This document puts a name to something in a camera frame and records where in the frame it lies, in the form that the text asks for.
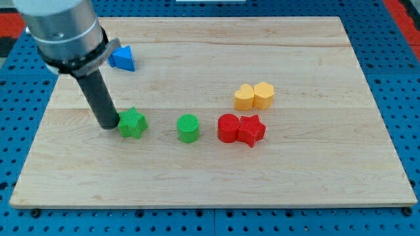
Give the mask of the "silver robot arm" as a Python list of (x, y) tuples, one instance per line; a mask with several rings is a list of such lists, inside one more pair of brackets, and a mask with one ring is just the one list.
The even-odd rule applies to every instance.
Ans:
[(59, 73), (90, 75), (121, 46), (109, 40), (90, 0), (13, 0), (44, 62)]

